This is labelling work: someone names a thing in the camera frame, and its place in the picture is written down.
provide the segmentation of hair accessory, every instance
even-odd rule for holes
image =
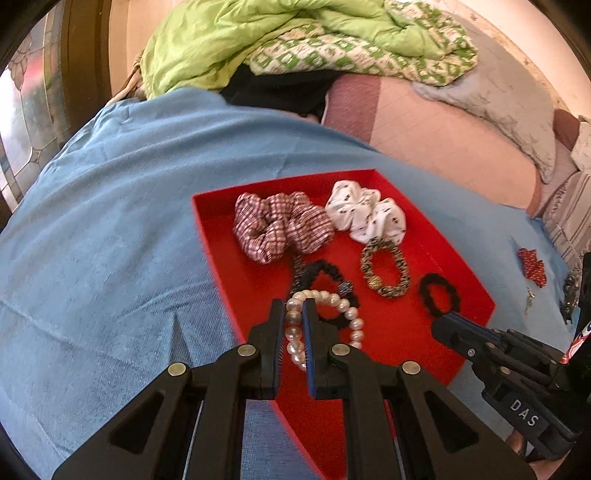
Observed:
[[[450,302],[452,304],[451,309],[447,312],[442,312],[435,305],[435,300],[433,300],[433,297],[429,292],[429,285],[432,284],[441,285],[447,290],[447,294],[449,295]],[[418,287],[418,294],[423,299],[423,303],[433,318],[439,318],[451,312],[460,312],[460,296],[457,293],[457,289],[451,283],[449,283],[446,278],[442,277],[438,273],[428,273],[423,278],[421,278],[421,282]]]
[[[324,209],[337,230],[351,230],[350,237],[362,244],[381,236],[397,245],[406,233],[404,212],[391,199],[380,201],[379,190],[364,189],[353,180],[333,186]]]
[[[525,301],[525,316],[530,313],[530,308],[534,304],[535,293],[531,291],[531,288],[527,287],[527,300]]]
[[[581,272],[572,271],[566,275],[564,281],[564,303],[560,305],[560,312],[564,319],[564,324],[573,323],[574,308],[579,302]]]
[[[296,255],[294,259],[294,266],[300,266],[301,263],[303,263],[301,257],[299,255]],[[334,281],[337,284],[337,291],[339,293],[332,295],[339,297],[340,299],[347,300],[351,308],[358,309],[359,299],[357,298],[357,295],[355,295],[355,293],[353,292],[353,284],[350,281],[345,280],[343,278],[343,275],[341,274],[337,266],[328,263],[326,260],[318,260],[310,263],[309,265],[304,264],[303,267],[300,266],[299,274],[297,270],[294,270],[294,281],[291,285],[290,297],[292,297],[298,291],[310,291],[313,283],[316,281],[318,275],[322,271],[326,273],[328,276],[330,276],[332,281]],[[314,299],[320,298],[322,303],[328,303],[327,295],[331,294],[326,290],[320,292],[318,290],[311,290],[311,292]],[[339,315],[332,319],[322,318],[321,315],[319,315],[319,318],[320,320],[324,320],[325,322],[335,325],[339,330],[347,328],[350,322],[350,319],[347,318],[345,313],[339,313]]]
[[[261,264],[277,260],[288,247],[311,254],[335,235],[324,209],[303,192],[265,200],[243,193],[236,200],[233,231],[246,256]]]
[[[517,255],[523,264],[523,276],[535,282],[539,288],[546,285],[546,273],[544,272],[544,261],[537,259],[535,250],[520,248]]]
[[[382,248],[387,248],[392,252],[396,267],[400,271],[400,282],[397,285],[384,285],[382,279],[374,275],[374,266],[371,261],[372,255]],[[375,236],[361,252],[361,271],[368,283],[368,287],[376,290],[382,297],[393,299],[404,295],[410,286],[410,275],[408,274],[408,265],[402,251],[396,246],[394,241]]]
[[[291,355],[291,361],[300,369],[306,370],[306,353],[304,352],[304,342],[301,341],[301,311],[305,299],[314,299],[317,305],[330,305],[336,308],[340,314],[344,315],[349,322],[351,335],[349,345],[355,348],[361,348],[363,340],[364,321],[359,318],[359,311],[352,307],[347,299],[341,299],[336,293],[328,293],[326,290],[303,290],[293,294],[285,303],[285,337],[287,338],[287,352]]]

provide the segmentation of scrunchie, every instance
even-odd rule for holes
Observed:
[[[324,209],[337,230],[351,230],[353,240],[366,244],[379,236],[399,245],[406,233],[406,217],[391,198],[380,201],[380,197],[379,190],[341,180],[333,186]]]
[[[311,254],[335,236],[324,209],[304,192],[278,193],[265,200],[241,194],[233,232],[246,256],[261,264],[277,260],[288,247]]]
[[[433,300],[433,297],[429,292],[429,285],[431,284],[441,285],[446,289],[452,304],[452,307],[447,312],[442,312],[439,310],[439,308],[437,308],[437,305],[435,305],[435,300]],[[460,296],[457,292],[457,289],[451,283],[449,283],[445,277],[442,277],[438,273],[428,273],[423,278],[421,278],[421,282],[418,286],[418,294],[423,299],[425,307],[429,311],[431,317],[434,319],[447,315],[451,312],[460,313]]]

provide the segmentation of leopard print hair tie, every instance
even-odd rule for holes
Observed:
[[[374,274],[374,265],[371,261],[371,257],[382,248],[390,250],[394,256],[396,267],[400,271],[400,282],[397,285],[384,285],[382,279]],[[377,291],[382,297],[386,297],[387,299],[393,299],[404,295],[410,286],[408,264],[402,255],[402,251],[392,240],[386,240],[379,236],[370,239],[361,252],[361,271],[368,283],[368,287]]]

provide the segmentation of black hair tie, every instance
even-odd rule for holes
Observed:
[[[435,305],[435,300],[433,300],[431,292],[429,292],[429,285],[433,284],[441,285],[446,289],[452,304],[452,308],[448,312],[442,312]],[[428,273],[421,278],[418,294],[423,299],[423,303],[433,318],[438,318],[451,312],[460,312],[460,296],[457,293],[457,289],[438,273]]]
[[[342,299],[349,300],[350,306],[359,308],[359,299],[353,292],[353,284],[350,281],[345,280],[336,265],[328,263],[326,260],[317,260],[305,265],[299,256],[294,258],[294,281],[291,285],[289,298],[291,298],[291,296],[297,291],[311,290],[312,284],[316,281],[318,275],[320,275],[320,272],[322,271],[337,284],[337,292],[339,293],[339,296]],[[320,320],[335,325],[339,330],[347,328],[350,322],[350,320],[345,318],[344,313],[340,313],[332,319],[325,319],[321,315],[318,315],[318,317]]]

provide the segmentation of blue bedsheet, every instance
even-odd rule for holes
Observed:
[[[183,88],[103,109],[44,169],[0,235],[0,422],[25,460],[56,467],[168,364],[235,340],[194,227],[195,192],[375,167],[437,225],[496,302],[490,326],[558,348],[567,269],[538,222],[338,132]],[[524,317],[519,247],[548,286]],[[466,366],[452,390],[498,432]],[[269,405],[249,406],[243,478],[317,478]]]

